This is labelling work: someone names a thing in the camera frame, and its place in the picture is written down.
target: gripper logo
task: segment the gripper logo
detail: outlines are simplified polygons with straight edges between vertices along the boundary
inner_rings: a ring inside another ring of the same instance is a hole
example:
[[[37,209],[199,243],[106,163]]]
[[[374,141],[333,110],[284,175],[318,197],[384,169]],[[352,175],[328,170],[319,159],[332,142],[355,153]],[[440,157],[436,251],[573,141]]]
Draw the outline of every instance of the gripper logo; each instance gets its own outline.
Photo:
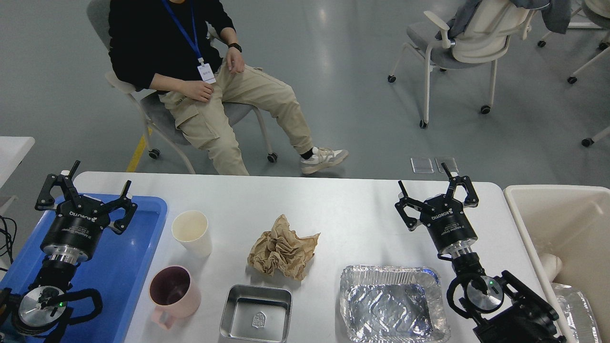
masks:
[[[95,222],[98,218],[97,217],[87,217],[86,215],[82,215],[80,213],[75,213],[70,211],[70,215],[72,215],[73,217],[80,217],[80,218],[84,218],[84,219],[89,219],[92,222]]]
[[[446,215],[450,215],[453,214],[453,209],[449,209],[449,211],[443,212],[441,214],[437,214],[437,215],[433,215],[432,216],[432,220],[437,220],[438,218],[442,218]]]

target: hand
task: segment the hand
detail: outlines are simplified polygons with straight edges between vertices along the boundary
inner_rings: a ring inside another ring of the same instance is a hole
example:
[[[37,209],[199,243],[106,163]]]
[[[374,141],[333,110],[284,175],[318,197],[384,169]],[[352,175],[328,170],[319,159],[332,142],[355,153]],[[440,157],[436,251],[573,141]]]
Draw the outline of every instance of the hand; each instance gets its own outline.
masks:
[[[231,74],[243,72],[246,63],[243,61],[242,53],[240,53],[238,49],[229,48],[227,50],[226,60],[227,67],[229,67]]]
[[[203,81],[184,81],[179,92],[193,100],[207,103],[212,98],[214,87]]]

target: storage bin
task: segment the storage bin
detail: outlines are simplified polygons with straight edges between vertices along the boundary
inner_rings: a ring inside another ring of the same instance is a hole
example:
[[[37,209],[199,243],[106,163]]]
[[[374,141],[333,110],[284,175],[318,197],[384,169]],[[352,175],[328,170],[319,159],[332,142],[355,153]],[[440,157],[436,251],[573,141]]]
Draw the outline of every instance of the storage bin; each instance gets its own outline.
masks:
[[[507,187],[504,196],[542,289],[562,317],[562,333],[568,335],[570,330],[538,258],[541,253],[559,256],[563,269],[554,282],[582,290],[601,340],[610,342],[610,190],[522,185]]]

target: wristwatch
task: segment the wristwatch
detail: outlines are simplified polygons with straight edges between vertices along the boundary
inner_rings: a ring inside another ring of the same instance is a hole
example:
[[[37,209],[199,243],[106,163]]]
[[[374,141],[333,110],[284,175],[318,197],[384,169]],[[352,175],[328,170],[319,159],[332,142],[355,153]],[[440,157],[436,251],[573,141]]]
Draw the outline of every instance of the wristwatch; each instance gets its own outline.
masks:
[[[229,44],[229,45],[227,45],[227,46],[228,46],[229,48],[235,48],[235,49],[238,49],[238,50],[239,50],[239,52],[241,52],[241,51],[242,51],[242,47],[241,47],[239,44],[237,44],[237,43],[231,43],[231,44]]]

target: white table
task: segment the white table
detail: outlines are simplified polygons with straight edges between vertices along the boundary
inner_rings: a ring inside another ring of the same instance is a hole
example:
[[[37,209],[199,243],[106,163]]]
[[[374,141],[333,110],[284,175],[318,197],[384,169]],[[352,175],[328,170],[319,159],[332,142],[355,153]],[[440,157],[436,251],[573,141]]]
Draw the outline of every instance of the white table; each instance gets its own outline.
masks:
[[[396,181],[88,171],[74,184],[79,192],[118,194],[127,179],[133,181],[131,194],[163,198],[168,217],[125,342],[238,342],[220,335],[224,303],[233,285],[253,284],[292,293],[288,342],[348,343],[338,303],[339,278],[347,265],[431,267],[441,277],[443,297],[454,278],[451,263],[436,258],[427,230],[409,232],[396,212],[400,192]],[[404,184],[409,195],[420,200],[445,193],[448,185],[445,181]],[[487,274],[508,269],[543,296],[501,189],[487,182],[474,186],[480,204],[466,209],[466,214],[479,237],[473,250]],[[173,219],[190,209],[204,212],[210,222],[213,252],[204,260],[188,254],[171,235]],[[299,236],[321,233],[302,282],[280,273],[263,276],[246,262],[256,239],[281,214]],[[149,320],[154,306],[148,285],[156,272],[171,264],[182,264],[193,273],[202,302],[193,316],[164,331]],[[444,302],[449,342],[477,342],[474,321],[459,317]]]
[[[0,187],[34,145],[32,137],[0,136]]]

